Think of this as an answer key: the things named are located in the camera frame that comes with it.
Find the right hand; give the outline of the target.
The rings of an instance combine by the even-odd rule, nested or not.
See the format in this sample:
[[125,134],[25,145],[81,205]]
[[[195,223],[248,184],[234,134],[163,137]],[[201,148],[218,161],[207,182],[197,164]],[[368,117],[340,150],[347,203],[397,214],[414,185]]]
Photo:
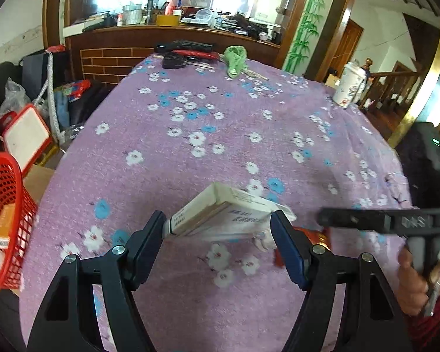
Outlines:
[[433,269],[427,280],[412,267],[412,261],[412,254],[404,246],[398,255],[399,268],[397,277],[399,284],[396,290],[396,297],[403,313],[417,316],[429,301],[429,285],[437,277],[437,272]]

